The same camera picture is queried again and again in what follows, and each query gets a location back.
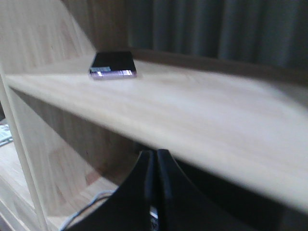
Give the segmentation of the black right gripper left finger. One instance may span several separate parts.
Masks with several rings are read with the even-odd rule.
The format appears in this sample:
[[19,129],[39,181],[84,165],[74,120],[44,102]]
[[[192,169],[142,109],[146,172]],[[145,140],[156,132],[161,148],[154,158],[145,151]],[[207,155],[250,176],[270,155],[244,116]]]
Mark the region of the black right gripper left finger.
[[97,209],[67,231],[150,231],[154,153],[142,151],[129,176]]

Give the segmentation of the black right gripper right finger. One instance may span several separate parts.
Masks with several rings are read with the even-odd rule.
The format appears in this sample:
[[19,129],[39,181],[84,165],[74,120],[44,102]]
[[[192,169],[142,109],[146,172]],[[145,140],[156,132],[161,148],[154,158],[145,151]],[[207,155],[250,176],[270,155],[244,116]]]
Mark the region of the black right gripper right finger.
[[249,231],[250,227],[215,205],[189,180],[170,152],[157,150],[163,231]]

